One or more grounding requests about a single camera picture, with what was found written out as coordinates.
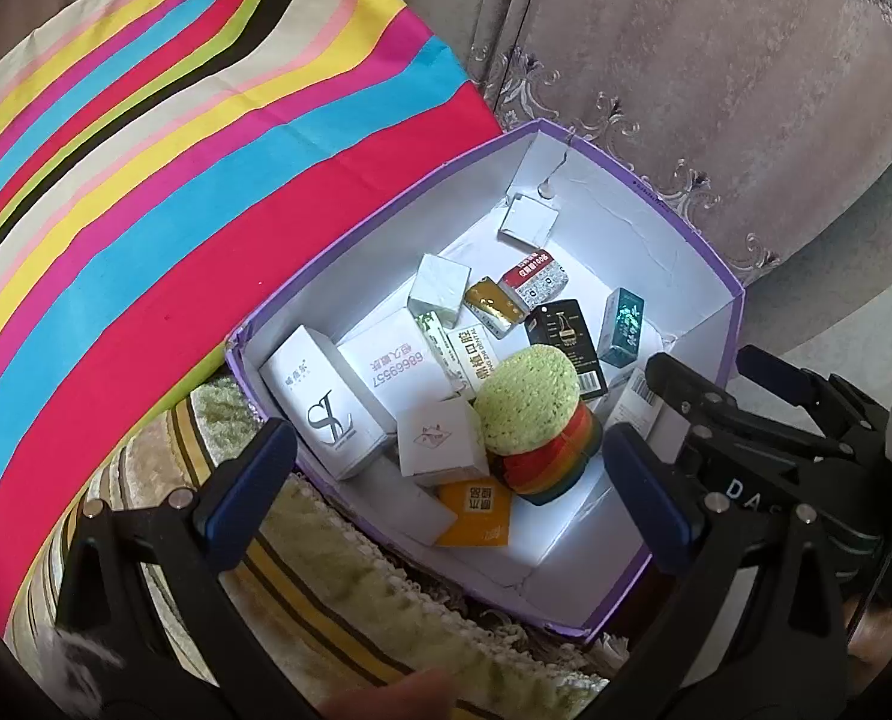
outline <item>black card packaging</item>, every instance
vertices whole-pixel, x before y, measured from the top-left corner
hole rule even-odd
[[[579,376],[579,395],[591,400],[608,390],[596,357],[596,346],[588,336],[577,300],[554,300],[537,307],[525,320],[529,343],[555,346],[569,357]]]

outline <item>orange packet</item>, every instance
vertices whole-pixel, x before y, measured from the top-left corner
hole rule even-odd
[[[439,488],[439,501],[458,519],[439,536],[441,547],[504,547],[509,543],[512,492],[492,477]]]

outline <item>oval sponge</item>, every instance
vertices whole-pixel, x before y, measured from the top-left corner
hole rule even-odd
[[[476,413],[486,449],[531,452],[563,432],[579,404],[579,378],[555,346],[530,346],[504,360],[482,383]]]

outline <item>teal box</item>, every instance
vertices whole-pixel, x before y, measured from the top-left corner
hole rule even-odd
[[[596,345],[596,355],[602,362],[615,367],[626,367],[639,358],[639,335],[642,332],[642,312],[645,301],[621,287],[606,300],[606,316]]]

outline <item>metal bolt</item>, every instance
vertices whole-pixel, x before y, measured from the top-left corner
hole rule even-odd
[[[106,505],[102,502],[102,498],[92,498],[91,501],[86,501],[83,504],[83,517],[89,517],[89,519],[99,517],[99,514],[102,514],[102,509],[105,508]]]
[[[716,514],[722,514],[726,509],[729,509],[729,498],[722,493],[707,493],[703,498],[703,503],[706,504],[706,508],[710,512],[716,512]]]
[[[178,490],[172,490],[172,493],[169,493],[169,498],[166,498],[166,500],[169,501],[169,506],[173,509],[185,509],[193,502],[193,497],[195,495],[189,488],[178,488]]]
[[[819,515],[812,506],[809,506],[807,503],[801,503],[796,507],[796,517],[799,517],[807,525],[812,525]]]

